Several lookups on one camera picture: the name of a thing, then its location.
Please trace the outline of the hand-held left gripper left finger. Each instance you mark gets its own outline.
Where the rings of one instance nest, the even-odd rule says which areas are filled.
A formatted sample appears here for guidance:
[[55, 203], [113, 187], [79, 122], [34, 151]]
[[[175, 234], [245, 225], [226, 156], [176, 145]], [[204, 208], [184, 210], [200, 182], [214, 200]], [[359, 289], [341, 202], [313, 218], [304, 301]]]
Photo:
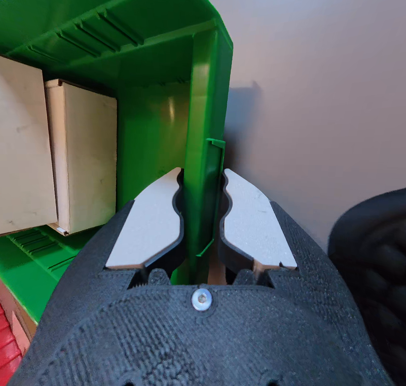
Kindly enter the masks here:
[[176, 167], [147, 186], [132, 202], [105, 267], [155, 268], [172, 272], [185, 259], [181, 214], [184, 171]]

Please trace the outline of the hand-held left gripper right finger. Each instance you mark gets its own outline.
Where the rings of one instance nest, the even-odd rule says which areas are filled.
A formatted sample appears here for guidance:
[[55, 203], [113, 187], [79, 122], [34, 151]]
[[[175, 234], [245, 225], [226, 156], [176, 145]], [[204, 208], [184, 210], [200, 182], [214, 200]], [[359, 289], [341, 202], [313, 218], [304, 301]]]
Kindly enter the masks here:
[[231, 169], [223, 171], [218, 255], [232, 272], [296, 270], [298, 265], [270, 200]]

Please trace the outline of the green plastic bin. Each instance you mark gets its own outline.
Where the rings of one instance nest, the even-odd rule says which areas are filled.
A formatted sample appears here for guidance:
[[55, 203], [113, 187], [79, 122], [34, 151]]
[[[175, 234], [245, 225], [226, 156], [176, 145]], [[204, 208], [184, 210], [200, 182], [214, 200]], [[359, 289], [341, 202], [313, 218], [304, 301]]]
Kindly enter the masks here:
[[[115, 214], [183, 169], [186, 262], [175, 283], [194, 280], [214, 241], [225, 151], [233, 43], [219, 13], [208, 0], [1, 0], [0, 19], [1, 57], [40, 69], [44, 90], [61, 79], [117, 100]], [[1, 235], [1, 281], [34, 324], [107, 222]]]

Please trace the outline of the white cardboard box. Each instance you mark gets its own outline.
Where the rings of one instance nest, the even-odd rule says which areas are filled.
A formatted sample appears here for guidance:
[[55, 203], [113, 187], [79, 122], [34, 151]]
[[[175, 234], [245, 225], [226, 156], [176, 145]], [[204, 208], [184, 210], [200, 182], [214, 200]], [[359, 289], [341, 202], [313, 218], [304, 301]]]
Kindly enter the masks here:
[[63, 236], [116, 212], [117, 100], [61, 79], [45, 83], [57, 221]]
[[0, 233], [57, 220], [43, 74], [0, 58]]

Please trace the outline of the black textured cushion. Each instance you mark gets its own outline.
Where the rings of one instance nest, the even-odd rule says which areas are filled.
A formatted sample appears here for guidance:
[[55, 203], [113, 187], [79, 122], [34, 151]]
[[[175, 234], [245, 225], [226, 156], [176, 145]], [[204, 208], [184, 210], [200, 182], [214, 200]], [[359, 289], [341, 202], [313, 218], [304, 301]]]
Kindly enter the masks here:
[[347, 284], [383, 366], [406, 383], [406, 190], [365, 200], [335, 223], [328, 256]]

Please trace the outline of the red plastic bin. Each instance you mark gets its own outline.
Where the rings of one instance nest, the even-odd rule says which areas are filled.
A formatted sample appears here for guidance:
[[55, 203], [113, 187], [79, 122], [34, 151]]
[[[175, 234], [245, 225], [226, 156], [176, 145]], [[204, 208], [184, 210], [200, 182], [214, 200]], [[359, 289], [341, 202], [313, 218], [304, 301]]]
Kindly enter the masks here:
[[6, 318], [0, 307], [0, 385], [6, 386], [22, 361], [22, 353]]

